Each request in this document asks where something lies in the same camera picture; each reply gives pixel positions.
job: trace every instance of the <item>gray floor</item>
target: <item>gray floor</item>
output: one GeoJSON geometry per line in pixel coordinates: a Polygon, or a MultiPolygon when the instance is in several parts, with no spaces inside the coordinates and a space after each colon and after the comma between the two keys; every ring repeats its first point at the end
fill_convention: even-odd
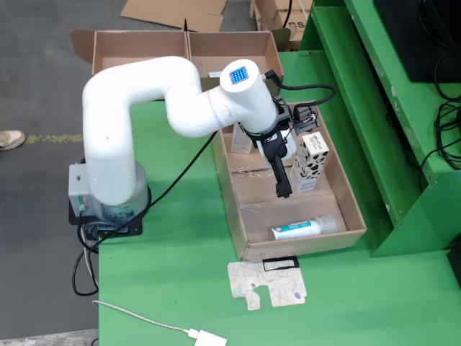
{"type": "MultiPolygon", "coordinates": [[[[73,52],[72,29],[172,30],[120,18],[124,3],[0,0],[0,129],[33,142],[0,153],[0,340],[97,328],[91,298],[71,289],[81,247],[67,222],[68,165],[83,144],[46,136],[81,133],[91,69],[73,52]]],[[[229,1],[223,15],[222,31],[256,29],[247,1],[229,1]]],[[[84,266],[78,284],[91,289],[84,266]]]]}

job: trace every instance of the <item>cardboard sheet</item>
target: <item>cardboard sheet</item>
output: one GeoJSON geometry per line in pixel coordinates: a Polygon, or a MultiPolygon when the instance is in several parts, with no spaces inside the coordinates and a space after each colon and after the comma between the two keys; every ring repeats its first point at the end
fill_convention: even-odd
{"type": "Polygon", "coordinates": [[[218,32],[223,23],[220,11],[224,6],[223,0],[128,0],[120,16],[170,27],[183,27],[187,20],[190,30],[218,32]]]}
{"type": "Polygon", "coordinates": [[[234,262],[228,264],[232,297],[245,298],[248,310],[261,308],[261,299],[254,289],[267,286],[273,307],[304,304],[308,296],[300,268],[277,270],[292,266],[293,261],[234,262]]]}

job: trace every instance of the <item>shoe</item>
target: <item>shoe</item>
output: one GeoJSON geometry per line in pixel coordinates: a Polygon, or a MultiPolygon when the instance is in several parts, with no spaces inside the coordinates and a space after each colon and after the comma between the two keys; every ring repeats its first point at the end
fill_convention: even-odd
{"type": "Polygon", "coordinates": [[[26,141],[22,131],[0,131],[0,151],[17,148],[26,141]]]}

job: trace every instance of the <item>green table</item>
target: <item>green table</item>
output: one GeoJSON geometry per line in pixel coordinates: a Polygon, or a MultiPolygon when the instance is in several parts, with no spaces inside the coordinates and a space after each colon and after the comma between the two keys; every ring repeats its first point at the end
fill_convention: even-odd
{"type": "MultiPolygon", "coordinates": [[[[286,84],[334,83],[324,53],[281,54],[286,84]]],[[[288,102],[319,98],[319,91],[288,92],[288,102]]],[[[363,164],[341,95],[321,106],[328,129],[360,203],[369,233],[390,223],[372,173],[363,164]]],[[[153,196],[185,168],[206,138],[182,138],[170,129],[163,102],[132,108],[135,155],[146,168],[153,196]]],[[[205,329],[228,345],[456,345],[461,291],[444,252],[371,258],[365,239],[354,248],[300,257],[308,302],[273,308],[265,287],[261,309],[233,299],[227,263],[237,261],[225,219],[212,149],[144,218],[144,232],[103,244],[100,299],[156,321],[205,329]]],[[[99,308],[102,346],[193,345],[171,331],[99,308]]]]}

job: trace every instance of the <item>white cable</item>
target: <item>white cable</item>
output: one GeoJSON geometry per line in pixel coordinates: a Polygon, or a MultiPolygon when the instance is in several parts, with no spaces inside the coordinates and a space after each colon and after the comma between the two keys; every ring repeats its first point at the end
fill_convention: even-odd
{"type": "Polygon", "coordinates": [[[142,316],[139,316],[131,311],[128,311],[128,310],[125,310],[125,309],[122,309],[122,308],[119,308],[118,306],[115,306],[115,305],[112,305],[112,304],[109,304],[109,303],[105,303],[104,301],[92,301],[93,305],[95,306],[98,306],[99,304],[102,304],[102,305],[105,305],[105,306],[108,306],[112,309],[115,309],[115,310],[118,310],[118,311],[121,311],[121,312],[124,312],[128,315],[131,315],[133,317],[136,317],[137,319],[142,319],[143,321],[146,321],[148,323],[152,323],[152,324],[155,324],[156,326],[159,326],[159,327],[165,327],[165,328],[169,328],[169,329],[174,329],[174,330],[179,330],[181,332],[184,332],[186,334],[189,334],[189,330],[188,329],[183,329],[183,328],[179,328],[179,327],[173,327],[173,326],[169,326],[168,324],[163,324],[163,323],[160,323],[160,322],[155,322],[155,321],[152,321],[150,319],[147,319],[145,317],[142,317],[142,316]]]}
{"type": "MultiPolygon", "coordinates": [[[[83,230],[83,228],[84,228],[83,226],[80,227],[80,235],[81,235],[81,240],[83,241],[83,243],[86,244],[85,237],[84,237],[84,230],[83,230]]],[[[94,282],[96,283],[96,286],[99,287],[99,283],[97,282],[96,278],[93,277],[93,275],[92,275],[92,273],[91,273],[91,270],[89,269],[88,252],[87,252],[87,250],[86,250],[86,247],[84,247],[84,255],[85,255],[86,268],[88,269],[88,272],[89,272],[91,278],[94,279],[94,282]]]]}

